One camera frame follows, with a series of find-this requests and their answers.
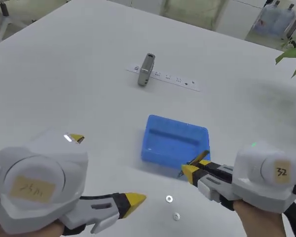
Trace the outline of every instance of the hand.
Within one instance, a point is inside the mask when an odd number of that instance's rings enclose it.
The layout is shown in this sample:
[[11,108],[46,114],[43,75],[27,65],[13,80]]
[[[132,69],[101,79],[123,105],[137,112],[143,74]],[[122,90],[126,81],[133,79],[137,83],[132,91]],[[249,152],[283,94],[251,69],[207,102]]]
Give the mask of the hand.
[[260,210],[244,201],[234,201],[248,237],[286,237],[281,214]]
[[64,225],[60,222],[54,222],[39,231],[19,235],[8,235],[0,226],[0,237],[59,237],[63,232]]

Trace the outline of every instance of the white table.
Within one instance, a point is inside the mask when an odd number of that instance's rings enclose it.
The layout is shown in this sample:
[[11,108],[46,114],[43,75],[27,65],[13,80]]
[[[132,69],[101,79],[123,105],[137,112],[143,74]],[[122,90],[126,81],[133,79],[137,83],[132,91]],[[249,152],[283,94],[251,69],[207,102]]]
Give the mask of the white table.
[[[202,91],[153,79],[139,88],[125,68],[148,52],[155,69]],[[143,163],[142,137],[155,114],[208,128],[217,163],[233,165],[239,148],[261,139],[296,152],[296,61],[275,67],[279,54],[113,2],[71,1],[0,43],[0,149],[51,126],[84,134],[86,195],[148,197],[99,237],[243,237],[234,212]]]

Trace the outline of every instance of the water bottle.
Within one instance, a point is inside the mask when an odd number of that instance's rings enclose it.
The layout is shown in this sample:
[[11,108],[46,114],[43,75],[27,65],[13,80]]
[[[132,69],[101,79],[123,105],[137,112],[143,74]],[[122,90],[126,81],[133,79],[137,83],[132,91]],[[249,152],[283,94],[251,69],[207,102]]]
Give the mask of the water bottle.
[[281,12],[279,18],[275,21],[271,34],[277,37],[283,36],[286,28],[295,18],[295,12],[293,11],[294,4],[291,4],[288,9]]
[[277,8],[280,1],[276,1],[274,4],[266,5],[260,14],[259,19],[255,23],[253,29],[263,35],[266,35],[270,32],[275,21],[280,15],[280,10]]

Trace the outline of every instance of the white power strip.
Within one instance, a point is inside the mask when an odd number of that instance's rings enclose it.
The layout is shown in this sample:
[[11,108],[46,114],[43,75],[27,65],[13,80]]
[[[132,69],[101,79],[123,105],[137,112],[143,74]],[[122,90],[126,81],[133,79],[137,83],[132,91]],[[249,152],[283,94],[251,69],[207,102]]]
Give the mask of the white power strip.
[[[140,66],[139,65],[132,65],[129,68],[127,68],[126,70],[139,74]],[[189,80],[189,79],[185,79],[185,78],[181,78],[181,77],[177,77],[177,76],[172,76],[168,73],[164,73],[161,71],[155,71],[155,70],[153,70],[151,72],[150,77],[157,79],[157,80],[165,81],[167,83],[171,83],[174,85],[179,85],[179,86],[182,86],[182,87],[190,89],[190,90],[200,91],[199,87],[198,87],[198,83],[194,80]]]

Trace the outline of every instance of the blue tray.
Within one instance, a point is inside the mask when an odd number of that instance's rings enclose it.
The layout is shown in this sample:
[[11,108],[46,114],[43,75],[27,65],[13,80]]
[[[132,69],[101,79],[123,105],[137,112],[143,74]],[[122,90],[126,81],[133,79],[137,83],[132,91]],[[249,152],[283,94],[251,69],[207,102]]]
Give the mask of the blue tray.
[[147,121],[142,159],[181,170],[181,165],[209,150],[204,127],[150,115]]

